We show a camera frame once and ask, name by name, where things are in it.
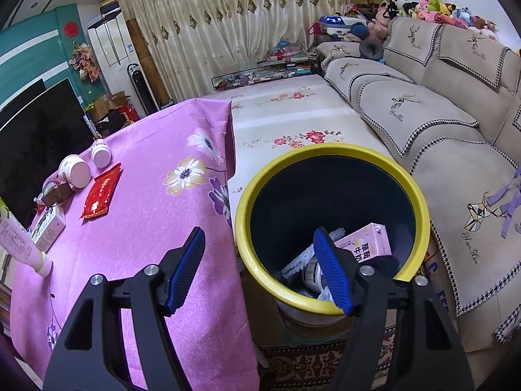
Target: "purple ribbon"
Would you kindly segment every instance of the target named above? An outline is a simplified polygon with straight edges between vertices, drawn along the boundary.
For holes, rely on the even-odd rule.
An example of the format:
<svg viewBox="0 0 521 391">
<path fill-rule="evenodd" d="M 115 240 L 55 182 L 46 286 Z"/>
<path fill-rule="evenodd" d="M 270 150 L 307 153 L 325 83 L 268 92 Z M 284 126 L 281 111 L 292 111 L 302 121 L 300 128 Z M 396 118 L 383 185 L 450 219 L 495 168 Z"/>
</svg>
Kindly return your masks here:
<svg viewBox="0 0 521 391">
<path fill-rule="evenodd" d="M 510 185 L 514 182 L 516 178 L 518 178 L 521 175 L 521 166 L 517 168 L 517 170 L 514 173 L 514 177 L 512 180 L 508 183 L 508 185 L 501 188 L 496 194 L 494 194 L 491 197 L 488 197 L 486 199 L 486 202 L 489 204 L 489 206 L 493 206 L 495 203 L 497 203 L 500 199 L 503 198 L 507 190 L 509 189 Z M 514 211 L 518 206 L 521 205 L 521 188 L 518 188 L 516 192 L 514 193 L 514 196 L 512 197 L 512 200 L 509 203 L 501 205 L 501 214 L 505 215 L 505 221 L 503 222 L 503 229 L 501 230 L 501 236 L 506 239 L 506 235 L 509 232 L 510 224 L 512 223 L 512 216 L 514 215 Z M 518 233 L 521 233 L 521 225 L 516 224 L 515 229 Z"/>
</svg>

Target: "teal wall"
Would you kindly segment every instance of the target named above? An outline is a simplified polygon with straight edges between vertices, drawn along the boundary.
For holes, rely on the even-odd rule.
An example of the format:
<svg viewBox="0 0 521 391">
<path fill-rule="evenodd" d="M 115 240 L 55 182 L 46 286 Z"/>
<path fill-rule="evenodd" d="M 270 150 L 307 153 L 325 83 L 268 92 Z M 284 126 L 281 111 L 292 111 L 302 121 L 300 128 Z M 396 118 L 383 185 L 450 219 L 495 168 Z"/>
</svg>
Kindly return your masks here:
<svg viewBox="0 0 521 391">
<path fill-rule="evenodd" d="M 69 21 L 74 21 L 79 26 L 80 31 L 75 38 L 67 38 L 63 34 L 63 26 Z M 57 31 L 58 35 L 30 46 L 18 54 L 9 54 L 23 43 L 52 31 Z M 78 45 L 87 42 L 76 5 L 57 7 L 2 31 L 0 33 L 0 59 L 2 56 L 4 57 L 3 63 L 0 64 L 0 107 L 20 88 L 40 75 L 45 75 L 44 83 L 47 88 L 69 78 L 76 95 L 83 99 L 83 107 L 105 92 L 99 79 L 95 82 L 88 79 L 81 80 L 79 72 L 72 69 L 71 66 L 62 71 L 57 69 L 57 66 L 68 62 L 72 57 L 73 42 Z M 51 73 L 49 71 L 52 69 L 58 70 L 58 72 L 51 75 L 54 71 Z"/>
</svg>

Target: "purple flower print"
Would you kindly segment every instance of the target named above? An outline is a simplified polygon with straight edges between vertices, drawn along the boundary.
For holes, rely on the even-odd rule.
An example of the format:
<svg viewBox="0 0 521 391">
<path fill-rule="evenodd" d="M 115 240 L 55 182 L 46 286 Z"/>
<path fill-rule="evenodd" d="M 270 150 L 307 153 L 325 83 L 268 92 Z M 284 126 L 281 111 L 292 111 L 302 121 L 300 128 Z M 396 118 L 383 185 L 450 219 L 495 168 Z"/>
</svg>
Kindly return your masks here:
<svg viewBox="0 0 521 391">
<path fill-rule="evenodd" d="M 56 345 L 56 340 L 58 339 L 58 333 L 56 332 L 56 325 L 50 324 L 47 328 L 47 345 L 50 350 L 54 350 L 54 346 Z"/>
<path fill-rule="evenodd" d="M 214 202 L 214 209 L 218 215 L 224 215 L 226 222 L 231 228 L 231 212 L 230 212 L 230 198 L 228 196 L 228 188 L 226 185 L 221 185 L 217 178 L 210 179 L 210 184 L 214 190 L 208 196 Z"/>
</svg>

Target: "pink tablecloth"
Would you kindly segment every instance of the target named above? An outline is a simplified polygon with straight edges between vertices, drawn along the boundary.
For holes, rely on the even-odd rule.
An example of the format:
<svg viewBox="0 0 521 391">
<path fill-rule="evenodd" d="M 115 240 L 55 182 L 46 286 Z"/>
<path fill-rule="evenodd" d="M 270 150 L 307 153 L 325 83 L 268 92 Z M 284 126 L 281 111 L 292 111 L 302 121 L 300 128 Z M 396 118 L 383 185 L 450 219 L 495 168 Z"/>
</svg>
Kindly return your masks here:
<svg viewBox="0 0 521 391">
<path fill-rule="evenodd" d="M 123 167 L 108 214 L 79 218 L 91 181 L 64 204 L 67 227 L 49 251 L 54 267 L 48 278 L 17 267 L 11 303 L 16 349 L 43 378 L 53 339 L 93 274 L 133 276 L 180 247 L 198 225 L 206 251 L 184 306 L 167 318 L 174 346 L 194 390 L 258 390 L 225 188 L 234 171 L 230 102 L 184 101 L 106 141 L 113 155 L 106 169 L 117 162 Z M 89 151 L 82 157 L 93 176 L 106 170 L 93 165 Z M 146 387 L 129 312 L 123 310 L 129 368 L 134 384 Z"/>
</svg>

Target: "patterned rug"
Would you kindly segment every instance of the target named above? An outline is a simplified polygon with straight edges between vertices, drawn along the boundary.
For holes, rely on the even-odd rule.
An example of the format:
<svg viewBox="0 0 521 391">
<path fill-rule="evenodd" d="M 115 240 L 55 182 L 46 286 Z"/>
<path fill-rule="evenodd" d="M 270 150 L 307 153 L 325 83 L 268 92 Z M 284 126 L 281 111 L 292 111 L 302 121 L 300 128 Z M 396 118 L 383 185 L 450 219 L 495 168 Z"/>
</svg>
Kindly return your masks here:
<svg viewBox="0 0 521 391">
<path fill-rule="evenodd" d="M 372 389 L 387 381 L 396 325 L 385 328 Z M 259 365 L 260 391 L 325 391 L 337 368 L 345 340 L 300 347 L 260 348 L 269 368 Z"/>
</svg>

